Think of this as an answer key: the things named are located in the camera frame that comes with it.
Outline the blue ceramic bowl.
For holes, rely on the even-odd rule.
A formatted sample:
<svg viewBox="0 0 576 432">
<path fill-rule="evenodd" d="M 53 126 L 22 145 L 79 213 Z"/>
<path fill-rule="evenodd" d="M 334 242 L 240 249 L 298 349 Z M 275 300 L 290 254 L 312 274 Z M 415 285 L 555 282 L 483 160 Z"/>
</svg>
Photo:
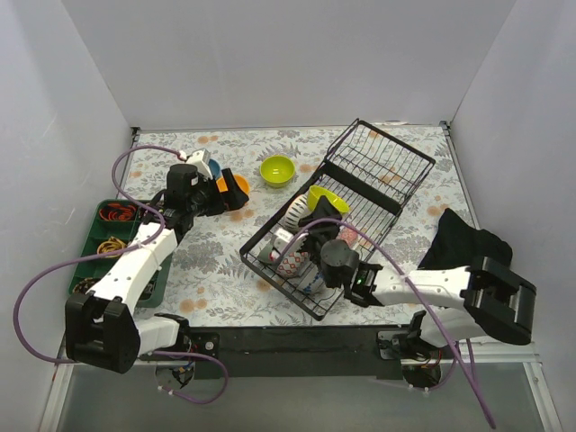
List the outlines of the blue ceramic bowl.
<svg viewBox="0 0 576 432">
<path fill-rule="evenodd" d="M 209 160 L 209 168 L 214 179 L 221 177 L 221 166 L 216 160 L 212 158 Z"/>
</svg>

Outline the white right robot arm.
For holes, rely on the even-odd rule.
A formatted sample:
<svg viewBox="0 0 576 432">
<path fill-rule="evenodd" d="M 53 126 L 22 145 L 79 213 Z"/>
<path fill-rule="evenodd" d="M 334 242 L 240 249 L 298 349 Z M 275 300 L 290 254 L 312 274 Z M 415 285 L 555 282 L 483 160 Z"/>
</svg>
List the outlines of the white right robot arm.
<svg viewBox="0 0 576 432">
<path fill-rule="evenodd" d="M 328 288 L 360 307 L 419 303 L 425 310 L 397 338 L 400 349 L 428 357 L 451 342 L 490 337 L 513 346 L 532 341 L 536 287 L 511 268 L 507 242 L 445 209 L 430 248 L 409 273 L 367 263 L 338 237 L 340 218 L 308 217 L 296 239 L 311 253 Z"/>
</svg>

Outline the lime green bowl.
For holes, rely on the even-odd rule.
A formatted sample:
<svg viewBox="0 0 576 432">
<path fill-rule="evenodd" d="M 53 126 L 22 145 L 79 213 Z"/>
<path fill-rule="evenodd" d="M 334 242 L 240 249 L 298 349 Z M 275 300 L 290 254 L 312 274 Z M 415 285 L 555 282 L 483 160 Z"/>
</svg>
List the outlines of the lime green bowl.
<svg viewBox="0 0 576 432">
<path fill-rule="evenodd" d="M 274 155 L 262 162 L 260 175 L 267 185 L 273 188 L 282 188 L 293 180 L 295 164 L 286 156 Z"/>
<path fill-rule="evenodd" d="M 315 210 L 321 198 L 326 198 L 342 215 L 350 212 L 350 207 L 345 200 L 329 189 L 318 185 L 312 185 L 308 190 L 307 206 L 311 212 Z"/>
</svg>

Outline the orange plastic bowl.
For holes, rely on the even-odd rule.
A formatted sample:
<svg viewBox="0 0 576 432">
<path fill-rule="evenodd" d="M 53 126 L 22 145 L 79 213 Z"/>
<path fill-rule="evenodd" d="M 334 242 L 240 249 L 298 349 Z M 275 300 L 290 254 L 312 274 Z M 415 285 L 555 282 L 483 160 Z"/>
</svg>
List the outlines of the orange plastic bowl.
<svg viewBox="0 0 576 432">
<path fill-rule="evenodd" d="M 216 184 L 218 186 L 218 189 L 220 191 L 220 193 L 222 194 L 225 203 L 228 206 L 229 210 L 238 210 L 239 208 L 242 208 L 243 206 L 245 206 L 248 201 L 248 194 L 249 194 L 249 184 L 248 184 L 248 180 L 242 176 L 242 175 L 237 175 L 234 174 L 234 179 L 236 182 L 236 185 L 238 186 L 238 188 L 242 191 L 242 194 L 240 194 L 240 192 L 236 191 L 234 193 L 231 193 L 228 189 L 228 186 L 226 184 L 226 180 L 224 179 L 223 176 L 221 176 Z"/>
</svg>

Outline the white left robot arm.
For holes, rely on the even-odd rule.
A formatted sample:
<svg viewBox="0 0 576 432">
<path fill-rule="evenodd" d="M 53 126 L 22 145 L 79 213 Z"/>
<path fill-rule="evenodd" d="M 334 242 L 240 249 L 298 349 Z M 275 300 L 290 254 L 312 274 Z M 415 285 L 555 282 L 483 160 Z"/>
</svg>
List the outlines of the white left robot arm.
<svg viewBox="0 0 576 432">
<path fill-rule="evenodd" d="M 151 278 L 193 227 L 195 218 L 235 211 L 248 202 L 230 169 L 222 170 L 221 178 L 225 191 L 194 165 L 170 167 L 166 188 L 149 202 L 130 243 L 132 250 L 122 254 L 91 289 L 68 298 L 65 341 L 69 359 L 124 374 L 138 357 L 159 349 L 174 360 L 190 353 L 186 319 L 158 314 L 136 320 L 133 313 Z"/>
</svg>

